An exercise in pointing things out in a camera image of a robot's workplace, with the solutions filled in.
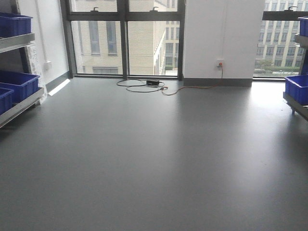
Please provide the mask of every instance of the wall outlet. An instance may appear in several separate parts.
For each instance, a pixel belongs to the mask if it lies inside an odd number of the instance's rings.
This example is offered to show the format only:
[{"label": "wall outlet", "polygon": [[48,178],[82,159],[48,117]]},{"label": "wall outlet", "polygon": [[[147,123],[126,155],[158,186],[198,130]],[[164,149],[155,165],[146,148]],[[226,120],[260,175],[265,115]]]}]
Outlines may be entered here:
[{"label": "wall outlet", "polygon": [[224,60],[223,60],[223,59],[217,59],[217,60],[216,60],[216,66],[217,66],[217,67],[221,67],[221,65],[219,65],[219,64],[224,65]]},{"label": "wall outlet", "polygon": [[52,68],[52,63],[51,63],[51,61],[45,62],[45,63],[44,63],[44,67],[45,67],[45,70],[46,70],[46,71],[49,70],[49,69],[51,69],[51,68]]}]

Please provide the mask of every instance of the gray baseboard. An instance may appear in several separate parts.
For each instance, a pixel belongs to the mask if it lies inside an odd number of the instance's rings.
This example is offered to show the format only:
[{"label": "gray baseboard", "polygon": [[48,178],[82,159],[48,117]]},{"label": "gray baseboard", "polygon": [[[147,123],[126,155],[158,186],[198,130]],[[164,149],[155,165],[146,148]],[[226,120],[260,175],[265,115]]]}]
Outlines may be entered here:
[{"label": "gray baseboard", "polygon": [[[214,86],[219,78],[184,78],[184,86]],[[224,87],[251,87],[252,78],[224,78],[219,84]]]},{"label": "gray baseboard", "polygon": [[63,75],[51,81],[50,83],[46,84],[47,92],[50,92],[52,89],[58,87],[61,83],[63,83],[68,78],[69,78],[69,72],[66,72]]}]

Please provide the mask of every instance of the window handle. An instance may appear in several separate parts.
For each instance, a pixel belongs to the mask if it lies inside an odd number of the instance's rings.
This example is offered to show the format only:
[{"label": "window handle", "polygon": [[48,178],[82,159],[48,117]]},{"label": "window handle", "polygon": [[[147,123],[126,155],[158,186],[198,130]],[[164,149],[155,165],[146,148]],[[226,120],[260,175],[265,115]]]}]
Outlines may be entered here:
[{"label": "window handle", "polygon": [[155,8],[158,8],[158,6],[154,6],[150,12],[158,12],[158,10],[156,10]]},{"label": "window handle", "polygon": [[98,7],[94,7],[94,8],[93,8],[93,11],[91,11],[91,12],[98,12],[98,11],[96,10],[96,8],[98,9]]},{"label": "window handle", "polygon": [[298,7],[298,6],[290,6],[287,10],[284,10],[284,11],[293,11],[291,8],[293,7]]}]

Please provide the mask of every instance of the blue plastic bin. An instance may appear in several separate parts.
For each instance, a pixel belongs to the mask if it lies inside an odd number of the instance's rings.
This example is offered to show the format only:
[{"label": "blue plastic bin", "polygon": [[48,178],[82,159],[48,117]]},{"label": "blue plastic bin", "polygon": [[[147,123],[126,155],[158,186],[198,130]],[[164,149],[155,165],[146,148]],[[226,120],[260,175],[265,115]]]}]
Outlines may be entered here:
[{"label": "blue plastic bin", "polygon": [[285,77],[285,93],[301,105],[308,105],[308,75]]},{"label": "blue plastic bin", "polygon": [[13,90],[0,88],[0,115],[12,108]]},{"label": "blue plastic bin", "polygon": [[13,103],[19,103],[39,90],[39,76],[0,71],[0,88],[14,90]]},{"label": "blue plastic bin", "polygon": [[0,37],[7,38],[31,33],[30,16],[0,13]]},{"label": "blue plastic bin", "polygon": [[308,16],[299,17],[299,35],[308,37]]}]

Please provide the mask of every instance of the gray floor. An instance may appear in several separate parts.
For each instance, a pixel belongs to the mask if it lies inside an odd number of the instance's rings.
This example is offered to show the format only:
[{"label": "gray floor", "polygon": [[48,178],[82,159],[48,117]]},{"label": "gray floor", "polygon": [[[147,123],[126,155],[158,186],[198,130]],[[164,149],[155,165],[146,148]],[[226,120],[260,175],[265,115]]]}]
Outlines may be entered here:
[{"label": "gray floor", "polygon": [[115,83],[75,78],[0,129],[1,231],[308,230],[308,122],[283,83]]}]

